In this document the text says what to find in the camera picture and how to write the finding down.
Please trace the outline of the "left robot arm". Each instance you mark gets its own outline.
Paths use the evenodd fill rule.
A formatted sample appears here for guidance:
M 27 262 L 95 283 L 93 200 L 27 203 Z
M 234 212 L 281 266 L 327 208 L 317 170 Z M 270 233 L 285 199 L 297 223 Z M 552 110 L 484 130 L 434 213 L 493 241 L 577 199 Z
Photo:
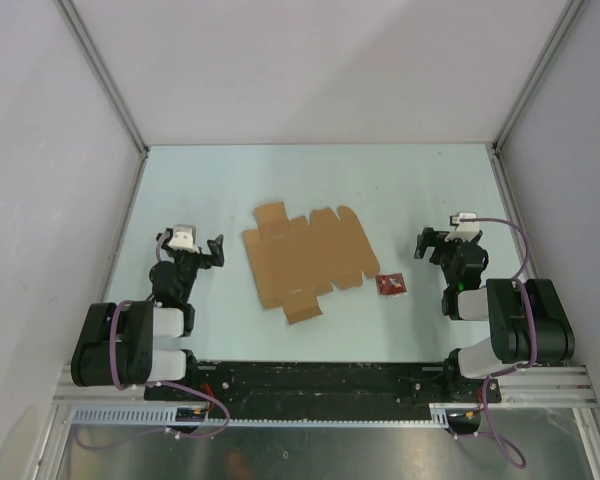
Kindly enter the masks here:
M 194 397 L 201 376 L 188 366 L 188 350 L 166 350 L 157 339 L 187 338 L 195 323 L 190 296 L 198 273 L 225 263 L 224 236 L 207 241 L 202 251 L 195 228 L 176 225 L 156 237 L 156 263 L 148 273 L 151 293 L 144 300 L 90 305 L 74 349 L 70 370 L 78 387 L 133 385 L 166 381 L 177 398 Z

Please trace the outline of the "brown cardboard box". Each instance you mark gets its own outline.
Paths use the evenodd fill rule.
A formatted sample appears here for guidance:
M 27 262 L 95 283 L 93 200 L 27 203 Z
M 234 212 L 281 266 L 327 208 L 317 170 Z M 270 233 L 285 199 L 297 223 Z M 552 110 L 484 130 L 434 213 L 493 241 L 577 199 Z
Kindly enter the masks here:
M 242 237 L 264 309 L 280 308 L 290 325 L 320 316 L 318 298 L 363 285 L 379 261 L 356 213 L 347 206 L 289 218 L 285 204 L 254 209 Z

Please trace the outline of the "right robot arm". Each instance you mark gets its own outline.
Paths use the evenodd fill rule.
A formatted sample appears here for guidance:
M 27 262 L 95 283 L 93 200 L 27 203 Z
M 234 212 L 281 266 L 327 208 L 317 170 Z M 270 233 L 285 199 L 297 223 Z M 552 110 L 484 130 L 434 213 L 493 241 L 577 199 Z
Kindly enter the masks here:
M 425 227 L 414 251 L 441 268 L 446 288 L 442 314 L 453 321 L 484 322 L 488 336 L 453 350 L 439 380 L 453 401 L 477 394 L 487 375 L 501 370 L 557 364 L 575 353 L 575 334 L 553 282 L 549 279 L 482 279 L 489 263 L 479 245 L 480 230 L 439 231 Z

